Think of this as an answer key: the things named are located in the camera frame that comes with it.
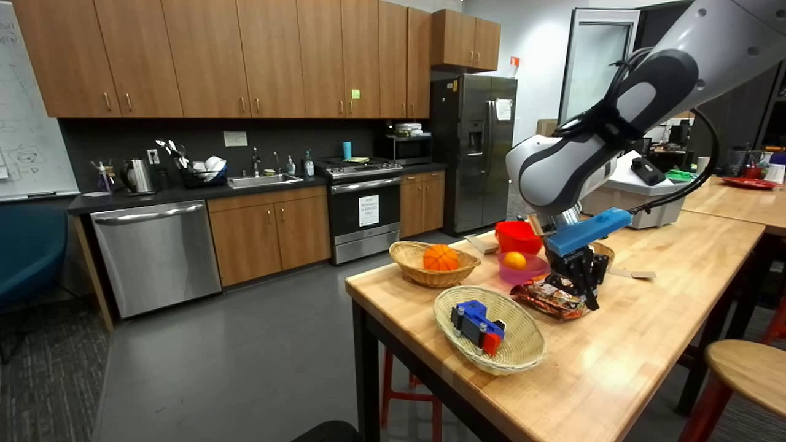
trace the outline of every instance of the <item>toy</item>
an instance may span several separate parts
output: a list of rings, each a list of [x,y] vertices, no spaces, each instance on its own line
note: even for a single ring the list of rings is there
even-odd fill
[[[468,300],[451,306],[449,321],[458,329],[462,337],[467,337],[474,346],[479,346],[489,356],[493,356],[501,341],[505,338],[505,325],[489,321],[485,304],[479,300]]]

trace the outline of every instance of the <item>chair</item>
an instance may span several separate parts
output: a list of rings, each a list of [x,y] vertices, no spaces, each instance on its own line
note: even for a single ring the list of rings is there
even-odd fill
[[[706,346],[711,379],[679,434],[682,442],[704,442],[731,394],[786,417],[786,383],[779,383],[786,351],[757,341],[725,338]]]
[[[58,281],[65,238],[63,208],[19,205],[0,208],[0,309],[30,303]],[[30,311],[15,317],[10,331],[0,337],[3,367],[21,346]]]
[[[430,395],[430,394],[413,394],[413,389],[419,381],[410,374],[410,386],[407,391],[393,391],[393,354],[385,348],[385,362],[383,362],[383,405],[380,405],[380,428],[388,426],[388,410],[391,401],[418,401],[418,402],[430,402],[431,405],[431,442],[441,440],[441,402]]]

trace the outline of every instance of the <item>stool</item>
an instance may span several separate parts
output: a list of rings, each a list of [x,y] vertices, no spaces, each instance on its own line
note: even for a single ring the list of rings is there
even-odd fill
[[[786,293],[781,295],[781,304],[776,309],[776,317],[769,321],[769,329],[764,331],[767,343],[786,338]]]
[[[380,405],[380,417],[377,426],[388,426],[388,408],[391,401],[418,401],[418,402],[431,402],[431,442],[441,440],[441,402],[434,395],[428,394],[413,394],[413,389],[419,381],[410,374],[410,386],[407,391],[393,391],[393,354],[385,348],[385,362],[383,362],[383,405]]]
[[[706,346],[711,379],[679,434],[682,442],[704,442],[731,394],[786,417],[786,383],[776,383],[786,351],[757,341],[725,338]]]

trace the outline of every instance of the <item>kitchen appliance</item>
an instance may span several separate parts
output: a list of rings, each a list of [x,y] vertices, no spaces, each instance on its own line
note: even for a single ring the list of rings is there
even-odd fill
[[[383,136],[376,141],[374,152],[397,164],[425,164],[434,160],[430,136]]]
[[[129,160],[128,185],[137,193],[151,193],[150,166],[144,160]]]
[[[431,81],[431,154],[446,164],[444,232],[467,233],[505,219],[514,115],[516,78]]]
[[[204,202],[90,213],[121,317],[221,293]]]
[[[329,180],[331,261],[340,265],[388,251],[397,241],[402,166],[391,160],[329,160],[318,169]]]

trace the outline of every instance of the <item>wooden table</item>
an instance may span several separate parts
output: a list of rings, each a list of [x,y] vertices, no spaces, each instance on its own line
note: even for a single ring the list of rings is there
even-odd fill
[[[762,232],[682,213],[673,227],[614,233],[607,241],[616,251],[612,267],[656,270],[656,283],[608,276],[600,287],[601,306],[568,325],[532,311],[546,362],[505,379],[476,372],[449,346],[431,319],[437,289],[402,281],[396,265],[348,277],[363,438],[377,440],[377,341],[482,440],[623,438]],[[509,293],[496,257],[483,257],[463,283]]]
[[[710,176],[697,191],[688,193],[682,212],[762,223],[767,232],[786,236],[786,191],[740,190]]]

